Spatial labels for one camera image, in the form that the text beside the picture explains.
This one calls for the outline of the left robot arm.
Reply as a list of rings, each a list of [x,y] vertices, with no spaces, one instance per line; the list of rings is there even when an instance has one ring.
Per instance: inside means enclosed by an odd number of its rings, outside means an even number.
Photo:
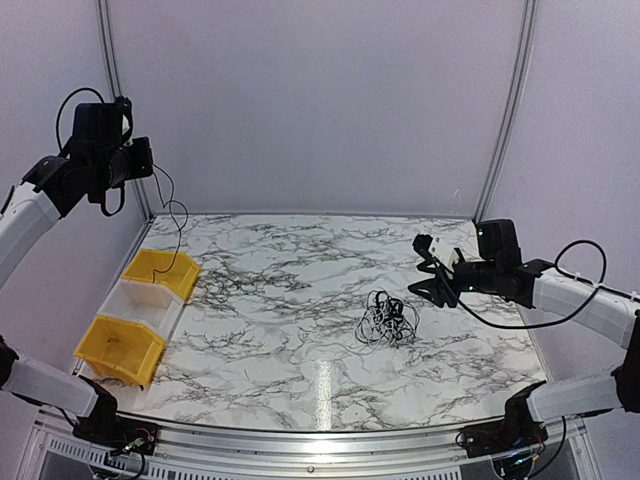
[[[1,208],[1,279],[7,281],[31,248],[82,199],[101,207],[111,189],[124,198],[127,182],[153,172],[150,142],[133,135],[132,103],[81,103],[71,137],[55,156],[38,161]],[[1,344],[1,388],[29,403],[47,405],[86,421],[106,445],[125,438],[115,398],[91,380],[67,374]]]

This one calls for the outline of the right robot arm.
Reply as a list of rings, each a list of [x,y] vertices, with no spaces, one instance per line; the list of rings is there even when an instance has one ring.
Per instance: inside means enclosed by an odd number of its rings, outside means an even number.
[[[529,310],[553,315],[535,324],[546,329],[575,322],[617,344],[625,352],[607,375],[541,383],[508,400],[495,430],[506,448],[529,437],[536,423],[566,416],[590,416],[639,410],[639,297],[606,286],[605,278],[589,280],[562,269],[558,261],[522,259],[514,223],[509,219],[476,224],[480,258],[465,259],[458,247],[439,237],[417,235],[412,243],[421,257],[418,270],[429,279],[409,291],[439,307],[464,308],[464,293],[499,297]]]

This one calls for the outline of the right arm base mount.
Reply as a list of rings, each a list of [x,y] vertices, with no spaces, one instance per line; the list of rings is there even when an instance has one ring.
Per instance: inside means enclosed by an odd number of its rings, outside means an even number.
[[[465,450],[468,458],[541,445],[548,439],[548,433],[542,421],[533,419],[527,399],[544,384],[546,381],[536,382],[509,397],[502,419],[463,427],[455,443]]]

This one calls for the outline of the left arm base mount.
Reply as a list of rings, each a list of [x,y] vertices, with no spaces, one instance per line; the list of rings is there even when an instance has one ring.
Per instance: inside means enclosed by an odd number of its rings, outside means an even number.
[[[159,426],[155,423],[125,418],[117,414],[118,402],[102,386],[80,376],[98,395],[87,417],[77,417],[73,435],[85,441],[114,449],[117,453],[130,451],[150,456],[154,453]]]

